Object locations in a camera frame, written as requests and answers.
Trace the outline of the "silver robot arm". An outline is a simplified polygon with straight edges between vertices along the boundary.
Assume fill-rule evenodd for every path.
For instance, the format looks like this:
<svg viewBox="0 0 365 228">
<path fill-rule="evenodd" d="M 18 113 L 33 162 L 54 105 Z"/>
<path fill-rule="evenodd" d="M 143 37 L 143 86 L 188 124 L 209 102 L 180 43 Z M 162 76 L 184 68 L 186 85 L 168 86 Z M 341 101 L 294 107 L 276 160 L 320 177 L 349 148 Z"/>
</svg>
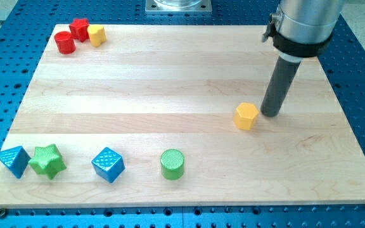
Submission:
<svg viewBox="0 0 365 228">
<path fill-rule="evenodd" d="M 310 58 L 324 53 L 344 0 L 282 0 L 269 15 L 262 42 L 291 58 Z"/>
</svg>

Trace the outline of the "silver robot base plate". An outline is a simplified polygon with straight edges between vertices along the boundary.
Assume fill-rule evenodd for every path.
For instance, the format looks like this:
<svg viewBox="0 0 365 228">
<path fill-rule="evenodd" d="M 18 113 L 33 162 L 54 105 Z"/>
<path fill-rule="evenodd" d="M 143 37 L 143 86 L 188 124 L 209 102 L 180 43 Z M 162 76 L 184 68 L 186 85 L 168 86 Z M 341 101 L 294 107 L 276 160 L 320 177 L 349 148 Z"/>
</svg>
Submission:
<svg viewBox="0 0 365 228">
<path fill-rule="evenodd" d="M 160 13 L 210 13 L 211 0 L 146 0 L 145 12 Z"/>
</svg>

